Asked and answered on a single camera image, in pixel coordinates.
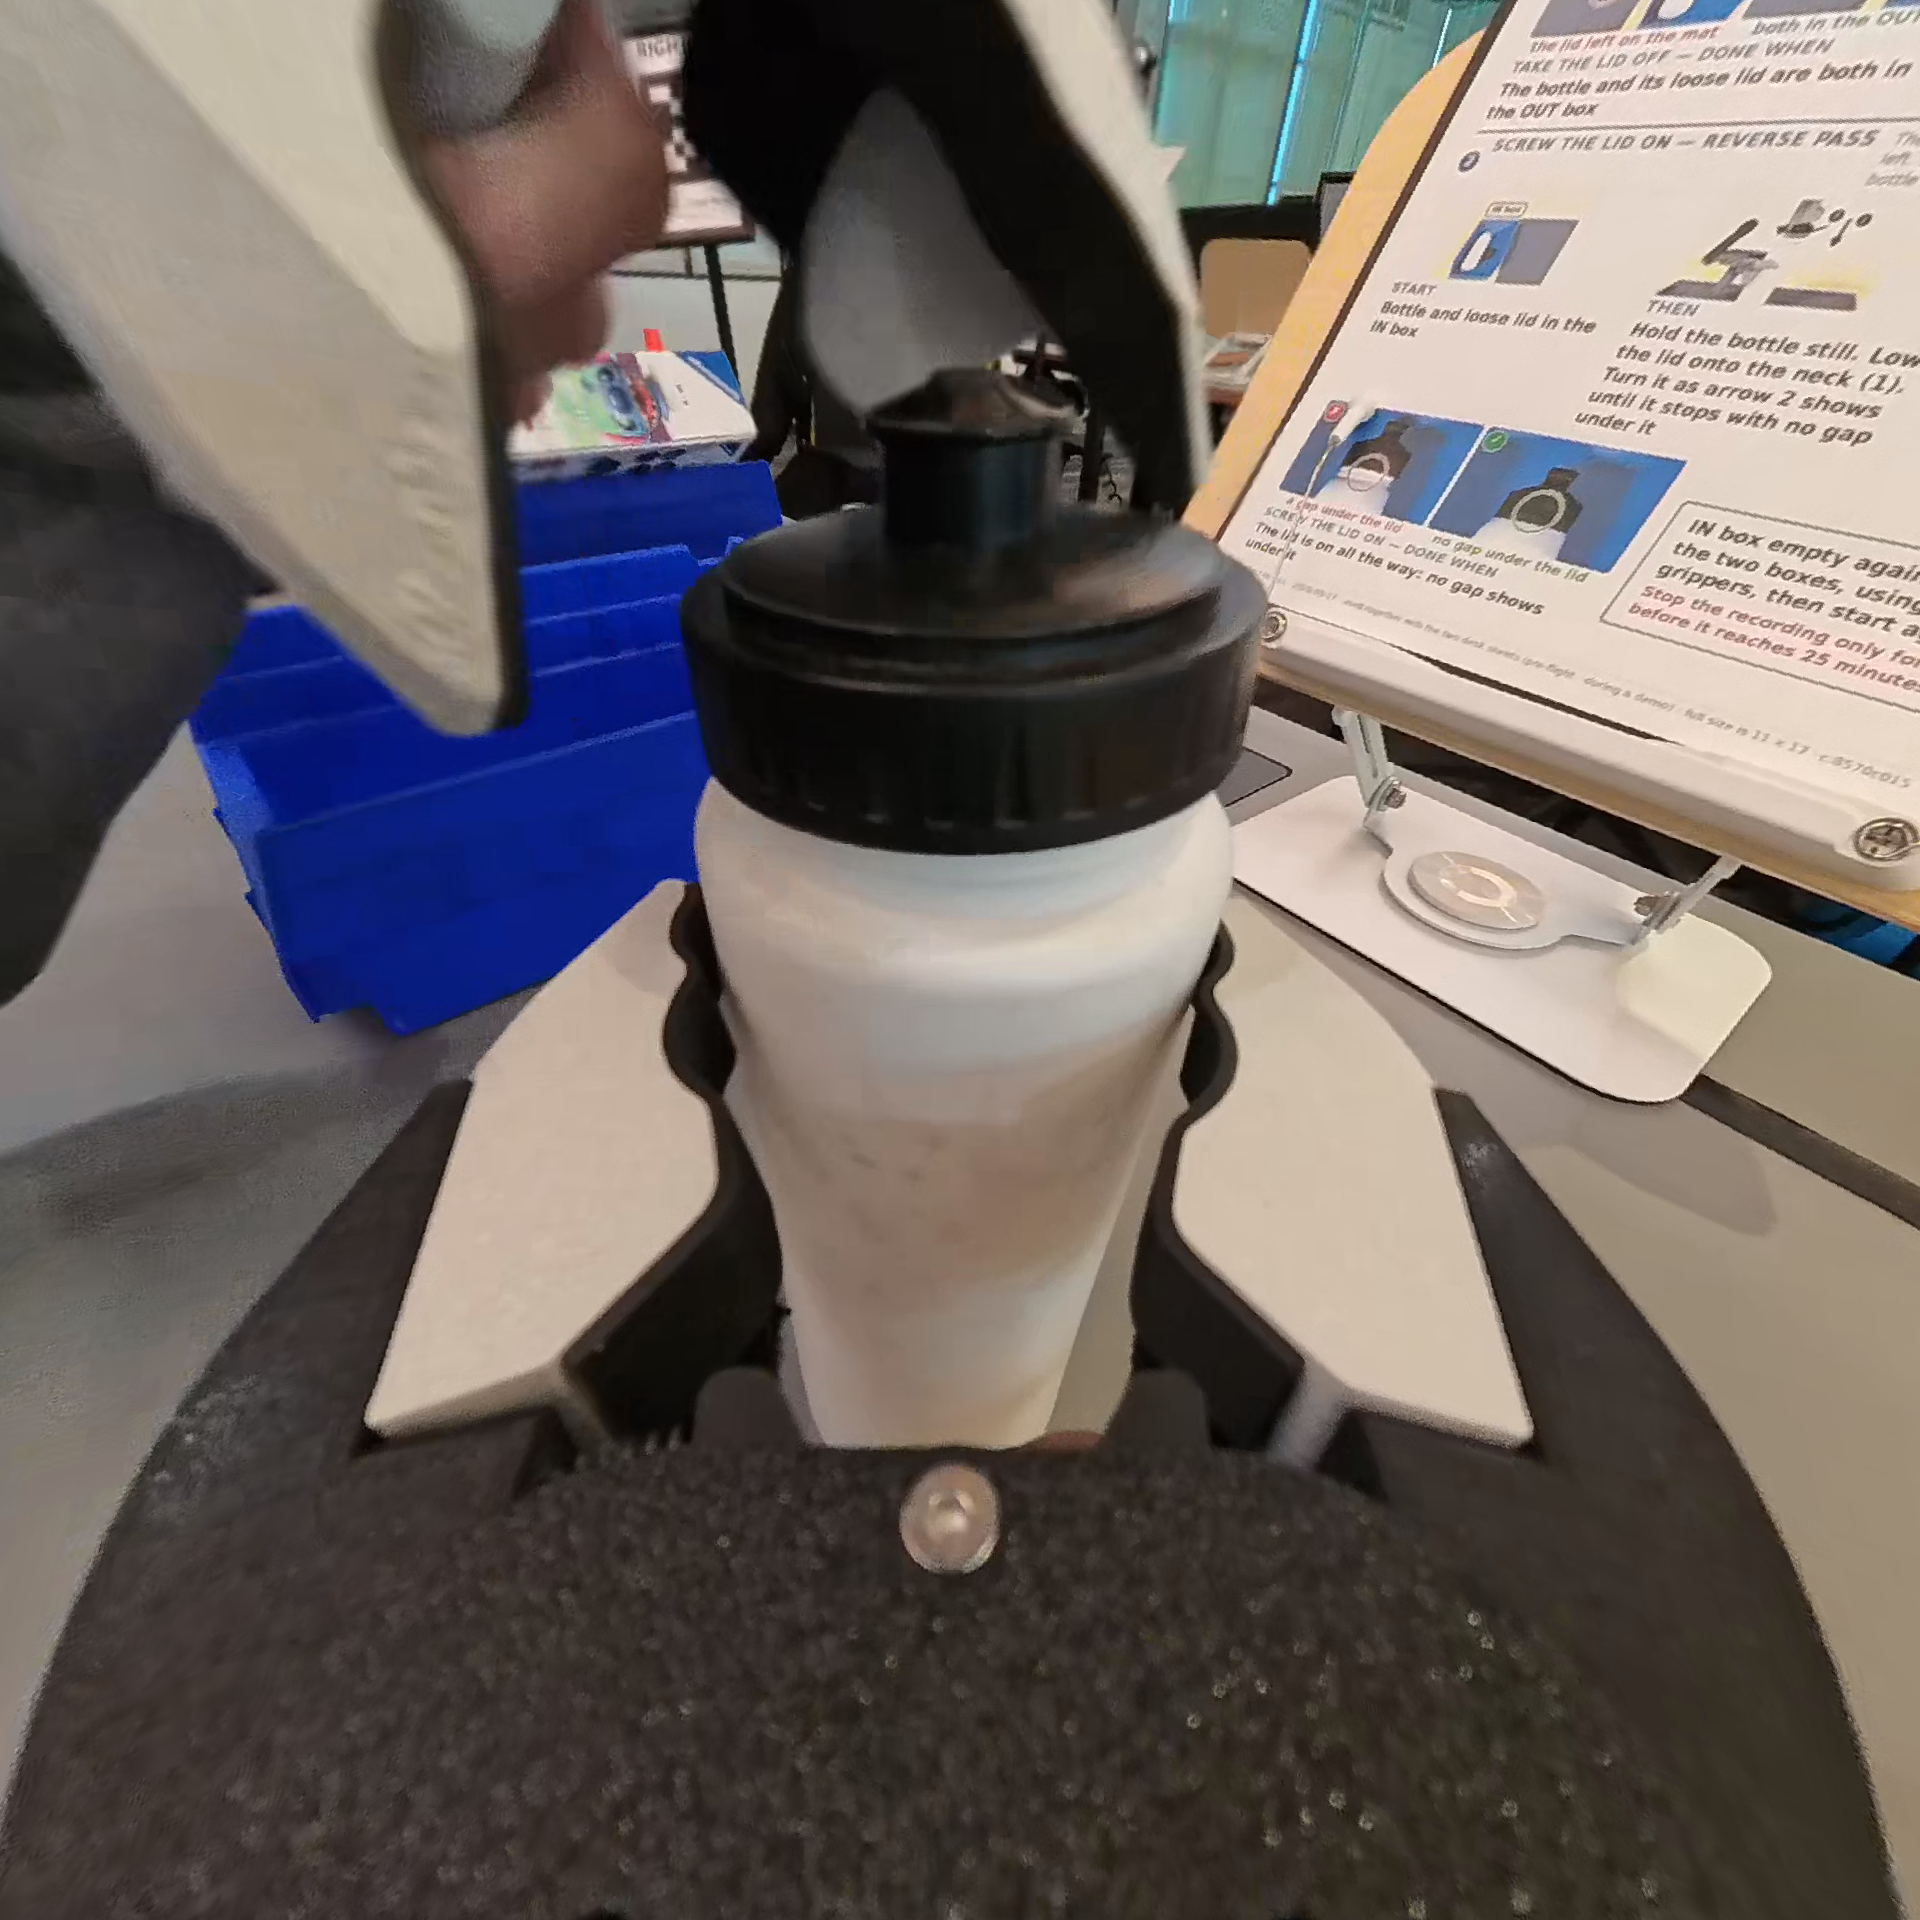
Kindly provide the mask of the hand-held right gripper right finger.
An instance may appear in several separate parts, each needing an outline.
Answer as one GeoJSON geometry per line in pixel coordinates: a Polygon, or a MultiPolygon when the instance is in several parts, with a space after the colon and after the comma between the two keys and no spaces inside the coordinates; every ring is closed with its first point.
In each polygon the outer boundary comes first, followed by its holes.
{"type": "Polygon", "coordinates": [[[1439,1089],[1379,1009],[1249,896],[1189,997],[1132,1257],[1139,1366],[1215,1445],[1318,1464],[1351,1416],[1533,1435],[1439,1089]]]}

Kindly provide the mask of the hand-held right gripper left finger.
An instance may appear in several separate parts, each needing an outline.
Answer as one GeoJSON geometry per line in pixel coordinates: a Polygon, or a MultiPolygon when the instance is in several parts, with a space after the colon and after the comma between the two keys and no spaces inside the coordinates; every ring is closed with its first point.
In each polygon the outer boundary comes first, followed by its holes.
{"type": "Polygon", "coordinates": [[[707,1379],[767,1363],[782,1253],[726,1102],[722,990],[701,894],[668,879],[491,1043],[364,1410],[376,1435],[524,1412],[664,1435],[707,1379]]]}

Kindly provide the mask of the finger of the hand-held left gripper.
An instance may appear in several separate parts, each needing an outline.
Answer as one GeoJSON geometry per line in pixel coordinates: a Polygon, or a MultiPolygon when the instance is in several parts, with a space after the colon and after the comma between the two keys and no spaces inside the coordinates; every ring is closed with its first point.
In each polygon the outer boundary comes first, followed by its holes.
{"type": "Polygon", "coordinates": [[[174,491],[424,719],[526,702],[507,416],[413,136],[528,3],[5,2],[4,250],[174,491]]]}
{"type": "Polygon", "coordinates": [[[798,241],[800,338],[855,414],[1050,335],[1152,511],[1207,466],[1202,328],[1133,59],[1103,3],[800,3],[866,83],[798,241]]]}

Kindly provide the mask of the white plastic bottle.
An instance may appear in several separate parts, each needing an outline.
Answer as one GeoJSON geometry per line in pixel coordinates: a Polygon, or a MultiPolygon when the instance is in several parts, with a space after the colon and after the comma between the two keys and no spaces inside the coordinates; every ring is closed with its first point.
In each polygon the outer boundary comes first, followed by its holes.
{"type": "Polygon", "coordinates": [[[1223,804],[947,856],[709,780],[693,829],[811,1425],[844,1450],[1038,1437],[1219,930],[1223,804]]]}

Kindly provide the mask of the black bottle lid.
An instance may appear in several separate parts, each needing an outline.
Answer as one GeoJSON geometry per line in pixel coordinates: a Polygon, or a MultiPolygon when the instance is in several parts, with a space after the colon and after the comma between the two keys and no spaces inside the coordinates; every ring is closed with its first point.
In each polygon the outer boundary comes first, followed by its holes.
{"type": "Polygon", "coordinates": [[[1267,607],[1179,522],[1068,501],[1061,416],[945,368],[871,416],[879,501],[755,535],[682,597],[712,780],[839,846],[1052,852],[1211,795],[1267,607]]]}

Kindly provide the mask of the person's left forearm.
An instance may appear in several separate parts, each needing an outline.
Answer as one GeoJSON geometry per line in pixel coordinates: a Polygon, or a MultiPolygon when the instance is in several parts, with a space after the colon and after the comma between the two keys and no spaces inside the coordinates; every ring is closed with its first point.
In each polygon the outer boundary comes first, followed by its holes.
{"type": "Polygon", "coordinates": [[[267,588],[154,471],[4,258],[4,1002],[47,963],[107,829],[267,588]]]}

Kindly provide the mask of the person's left hand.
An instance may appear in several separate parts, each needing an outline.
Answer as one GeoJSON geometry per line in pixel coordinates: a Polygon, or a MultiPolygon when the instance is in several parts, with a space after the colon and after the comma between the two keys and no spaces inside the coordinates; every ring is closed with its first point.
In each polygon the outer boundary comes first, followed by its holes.
{"type": "Polygon", "coordinates": [[[427,137],[421,166],[483,291],[507,418],[534,420],[551,376],[607,346],[607,278],[665,218],[660,123],[604,7],[562,3],[514,114],[427,137]]]}

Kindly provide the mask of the framed tag sign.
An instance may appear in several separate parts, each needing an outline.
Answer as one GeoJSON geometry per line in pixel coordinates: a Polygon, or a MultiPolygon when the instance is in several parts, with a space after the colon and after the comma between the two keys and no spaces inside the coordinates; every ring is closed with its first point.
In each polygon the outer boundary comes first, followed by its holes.
{"type": "Polygon", "coordinates": [[[628,33],[622,43],[635,91],[661,136],[668,198],[655,246],[749,241],[755,224],[700,151],[686,122],[686,48],[683,30],[628,33]]]}

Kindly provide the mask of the wooden clipboard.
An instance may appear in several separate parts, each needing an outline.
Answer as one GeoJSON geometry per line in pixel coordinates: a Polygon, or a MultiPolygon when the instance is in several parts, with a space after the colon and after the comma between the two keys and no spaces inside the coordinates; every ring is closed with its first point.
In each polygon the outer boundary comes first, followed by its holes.
{"type": "MultiPolygon", "coordinates": [[[[1236,509],[1316,377],[1386,233],[1504,23],[1506,12],[1498,12],[1487,28],[1439,59],[1369,141],[1184,514],[1194,532],[1225,539],[1236,509]]],[[[1445,753],[1632,820],[1671,841],[1730,856],[1784,885],[1908,931],[1917,928],[1916,876],[1891,885],[1897,864],[1859,856],[1856,826],[1846,826],[1835,843],[1788,820],[1738,812],[1731,772],[1687,747],[1615,732],[1584,714],[1547,708],[1507,685],[1480,683],[1422,660],[1403,661],[1413,674],[1410,682],[1386,678],[1386,667],[1376,649],[1349,647],[1331,656],[1327,647],[1313,651],[1304,635],[1287,633],[1262,649],[1260,682],[1331,708],[1358,708],[1445,753]]]]}

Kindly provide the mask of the colourful puzzle box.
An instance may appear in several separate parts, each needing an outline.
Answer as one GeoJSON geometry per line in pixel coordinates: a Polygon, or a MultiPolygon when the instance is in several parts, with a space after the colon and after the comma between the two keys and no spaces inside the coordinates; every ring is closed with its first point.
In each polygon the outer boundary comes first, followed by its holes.
{"type": "Polygon", "coordinates": [[[507,433],[524,481],[732,464],[755,420],[722,377],[672,349],[602,351],[546,380],[541,405],[507,433]]]}

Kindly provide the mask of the white document stand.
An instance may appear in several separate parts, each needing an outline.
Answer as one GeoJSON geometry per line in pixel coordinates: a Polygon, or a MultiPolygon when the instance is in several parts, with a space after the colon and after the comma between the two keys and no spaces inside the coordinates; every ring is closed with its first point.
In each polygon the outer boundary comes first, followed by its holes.
{"type": "Polygon", "coordinates": [[[1599,852],[1396,766],[1376,717],[1337,711],[1339,761],[1296,746],[1234,827],[1236,881],[1579,1087],[1656,1105],[1687,1091],[1770,982],[1760,948],[1704,919],[1740,872],[1608,870],[1599,852]]]}

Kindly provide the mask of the instruction sheet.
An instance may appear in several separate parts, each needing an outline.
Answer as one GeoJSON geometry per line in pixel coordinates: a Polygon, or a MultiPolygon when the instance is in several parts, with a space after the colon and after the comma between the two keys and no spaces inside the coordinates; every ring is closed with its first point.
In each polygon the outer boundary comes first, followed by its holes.
{"type": "Polygon", "coordinates": [[[1916,3],[1509,3],[1219,543],[1399,654],[1916,800],[1916,3]]]}

